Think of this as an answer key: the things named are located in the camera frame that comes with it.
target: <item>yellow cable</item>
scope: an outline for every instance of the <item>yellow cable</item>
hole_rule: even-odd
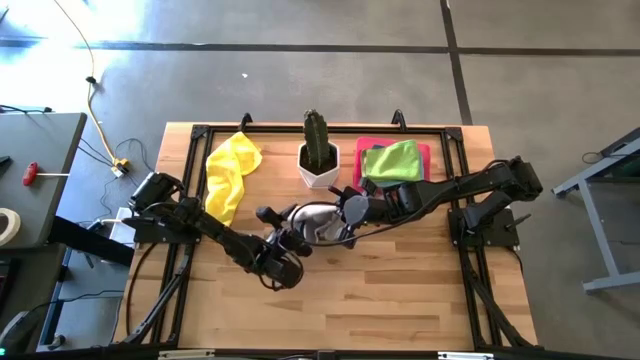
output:
[[[71,24],[73,24],[73,26],[76,28],[76,30],[78,30],[78,34],[80,34],[80,37],[82,37],[82,40],[84,41],[84,44],[87,46],[87,50],[89,50],[89,55],[91,55],[91,77],[95,78],[94,77],[94,74],[95,74],[95,61],[93,59],[93,51],[91,50],[91,46],[89,46],[89,42],[84,37],[84,34],[82,34],[82,31],[80,31],[80,28],[78,27],[78,25],[76,25],[76,23],[73,21],[73,19],[71,19],[71,16],[69,16],[69,14],[67,14],[67,12],[64,10],[62,5],[60,5],[60,3],[58,3],[58,0],[53,0],[53,1],[56,3],[56,5],[58,5],[60,10],[62,10],[64,15],[67,17],[67,19],[69,19],[69,21],[71,21]],[[100,140],[102,140],[102,145],[104,145],[104,148],[107,150],[107,154],[109,154],[109,157],[111,158],[111,162],[115,165],[117,163],[118,159],[113,154],[113,151],[111,151],[111,148],[109,147],[109,144],[107,143],[107,138],[104,136],[104,133],[102,132],[102,127],[100,126],[100,124],[96,120],[96,115],[93,113],[93,109],[91,109],[91,99],[92,99],[91,88],[92,88],[92,86],[93,85],[91,83],[89,83],[89,90],[87,91],[87,107],[89,108],[89,114],[91,114],[91,120],[93,120],[93,124],[96,126],[96,129],[98,129],[98,134],[100,134]]]

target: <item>white pot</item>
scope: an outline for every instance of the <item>white pot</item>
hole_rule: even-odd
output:
[[[302,176],[304,182],[308,187],[312,189],[326,188],[333,185],[333,183],[338,178],[338,173],[340,172],[340,148],[336,144],[329,142],[329,146],[336,149],[336,167],[325,173],[316,175],[300,166],[300,154],[302,153],[302,148],[304,147],[304,145],[305,144],[300,144],[300,146],[298,147],[298,170],[300,171],[300,176]]]

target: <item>wooden table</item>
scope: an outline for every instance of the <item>wooden table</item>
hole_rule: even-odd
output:
[[[182,177],[192,126],[167,124],[158,157],[159,172]],[[494,158],[489,130],[484,126],[462,129],[469,168],[478,171]],[[213,148],[230,135],[216,134]],[[248,136],[262,149],[263,160],[244,178],[245,195],[233,229],[264,236],[270,228],[255,217],[258,206],[268,205],[279,211],[292,203],[335,199],[326,190],[308,189],[300,177],[296,154],[302,134]],[[384,137],[402,140],[409,135]],[[330,135],[341,150],[339,188],[352,182],[356,138],[350,134]],[[411,138],[431,146],[431,180],[445,179],[437,137]],[[196,161],[196,174],[199,168]],[[460,261],[447,227],[448,208],[442,205],[420,221],[363,239],[353,250],[316,248],[311,257],[302,259],[305,275],[301,283],[279,292],[265,289],[256,276],[234,265],[218,244],[203,241],[196,248],[191,270],[180,348],[472,349]],[[158,296],[167,248],[158,245],[141,266],[132,297],[132,327]],[[136,251],[131,272],[142,252]],[[505,249],[487,248],[486,252],[497,303],[521,334],[535,343],[517,259]],[[486,312],[479,307],[483,334],[490,339]],[[165,335],[173,304],[167,309]],[[125,336],[124,310],[123,305],[115,341]]]

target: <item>tape roll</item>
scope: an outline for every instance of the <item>tape roll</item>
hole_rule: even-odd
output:
[[[0,208],[0,216],[5,218],[2,222],[6,222],[5,226],[0,228],[0,246],[3,246],[11,241],[20,230],[20,215],[13,210]]]

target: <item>concrete floor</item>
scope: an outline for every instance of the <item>concrete floor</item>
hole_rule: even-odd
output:
[[[65,46],[77,34],[56,8],[42,10],[51,2],[34,3],[46,18],[38,18],[30,2],[16,2],[0,23],[0,37],[56,42],[0,48],[1,81],[11,84],[0,86],[1,102],[84,111],[88,54]],[[447,44],[438,0],[61,3],[90,41]],[[460,46],[640,48],[640,2],[634,0],[450,5]],[[99,50],[95,57],[103,91],[94,110],[107,136],[113,144],[140,138],[152,164],[167,121],[239,121],[247,111],[256,121],[300,121],[315,107],[332,122],[388,122],[401,108],[410,123],[461,124],[446,54]],[[465,55],[461,63],[474,124],[490,127],[497,157],[520,154],[533,162],[547,189],[585,168],[584,152],[639,124],[638,57]],[[99,144],[92,126],[83,137]],[[119,150],[140,165],[136,145]],[[146,172],[137,166],[133,175],[140,180]],[[104,213],[98,199],[109,178],[106,168],[78,153],[60,215],[81,221]],[[114,182],[106,204],[115,211],[133,189]],[[521,225],[521,256],[540,344],[637,358],[640,286],[594,296],[582,291],[582,281],[606,272],[579,196],[557,200],[545,192],[514,208],[533,213]],[[115,311],[110,304],[104,308]]]

